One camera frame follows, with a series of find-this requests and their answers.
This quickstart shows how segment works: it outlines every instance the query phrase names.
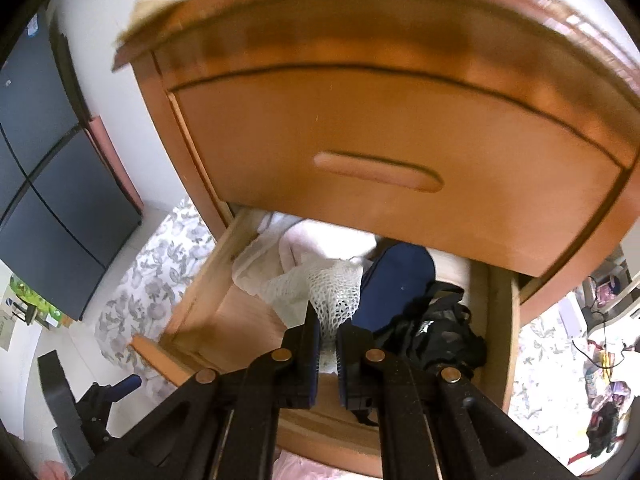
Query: white floor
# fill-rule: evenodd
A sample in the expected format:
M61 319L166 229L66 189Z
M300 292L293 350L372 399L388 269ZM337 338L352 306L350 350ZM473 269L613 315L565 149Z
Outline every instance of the white floor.
M115 384L128 375L102 356L94 338L94 325L124 272L166 215L166 212L158 209L145 210L142 225L111 264L81 322L73 323L68 329L60 327L42 331L36 347L36 358L31 365L24 408L23 450L25 459L34 472L38 471L45 460L60 460L51 436L55 423L42 395L37 358L52 350L58 352L66 379L76 399L79 399L94 382ZM153 406L141 389L133 392L113 406L108 430L113 436L122 436Z

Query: wooden cabinet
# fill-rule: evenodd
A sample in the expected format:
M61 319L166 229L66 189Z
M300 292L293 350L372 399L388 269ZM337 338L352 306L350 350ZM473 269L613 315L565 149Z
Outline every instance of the wooden cabinet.
M282 333L231 285L255 226L227 203L482 262L480 386L504 409L520 325L640 214L640 70L562 2L186 0L129 31L114 65L126 63L219 240L162 341L192 369L245 366ZM376 439L343 415L287 415L281 443L376 474Z
M180 89L175 101L222 200L530 276L569 247L621 171L549 118L416 75L270 70ZM358 170L361 159L381 172ZM398 182L408 169L440 186Z

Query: navy blue fabric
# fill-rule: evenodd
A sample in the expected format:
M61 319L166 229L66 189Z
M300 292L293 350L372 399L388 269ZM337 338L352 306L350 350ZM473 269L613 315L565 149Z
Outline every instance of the navy blue fabric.
M423 296L435 279L433 259L424 247L400 242L387 248L362 277L360 306L351 322L375 332Z

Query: pink baseboard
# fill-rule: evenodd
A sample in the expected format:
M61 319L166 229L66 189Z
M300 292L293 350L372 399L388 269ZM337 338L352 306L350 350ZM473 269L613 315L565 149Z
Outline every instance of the pink baseboard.
M119 182L122 190L127 194L131 203L140 211L144 207L140 195L136 191L133 182L129 178L127 171L124 169L120 157L113 147L113 143L109 138L107 129L104 127L104 123L100 116L95 116L89 121L89 138L98 151L102 160L105 162L113 176Z

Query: pink cloth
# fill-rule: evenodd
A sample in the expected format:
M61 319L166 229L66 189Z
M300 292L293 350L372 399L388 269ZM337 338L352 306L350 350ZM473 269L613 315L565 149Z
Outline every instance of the pink cloth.
M65 466L60 462L47 460L40 466L38 480L69 480L69 474L66 472Z
M374 480L370 476L349 473L319 464L282 450L273 463L272 480Z
M339 225L305 219L290 227L278 244L284 272L302 265L309 257L325 260L363 258L376 248L376 237Z

